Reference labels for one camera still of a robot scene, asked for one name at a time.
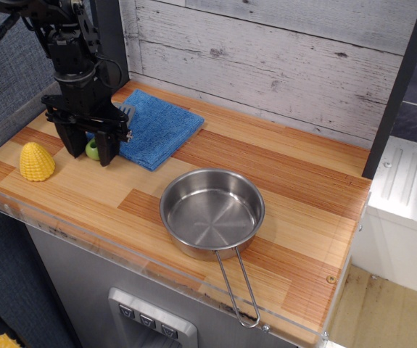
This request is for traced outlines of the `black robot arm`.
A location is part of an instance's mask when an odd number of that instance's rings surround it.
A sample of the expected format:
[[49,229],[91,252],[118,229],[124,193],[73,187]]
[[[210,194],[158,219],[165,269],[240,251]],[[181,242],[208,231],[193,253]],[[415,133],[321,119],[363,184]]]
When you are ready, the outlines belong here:
[[0,1],[0,12],[22,18],[54,66],[59,95],[45,95],[46,117],[67,151],[78,157],[93,134],[101,166],[131,139],[130,116],[112,103],[124,81],[119,64],[99,53],[99,30],[82,1]]

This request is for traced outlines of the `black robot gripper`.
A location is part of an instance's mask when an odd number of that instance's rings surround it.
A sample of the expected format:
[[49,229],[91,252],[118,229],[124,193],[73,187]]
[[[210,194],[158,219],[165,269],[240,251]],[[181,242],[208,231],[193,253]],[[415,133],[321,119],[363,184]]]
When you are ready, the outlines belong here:
[[96,134],[96,145],[102,167],[119,154],[120,141],[129,141],[129,114],[111,100],[112,89],[97,77],[90,80],[58,80],[60,94],[45,95],[48,119],[67,151],[77,158],[85,152],[87,133]]

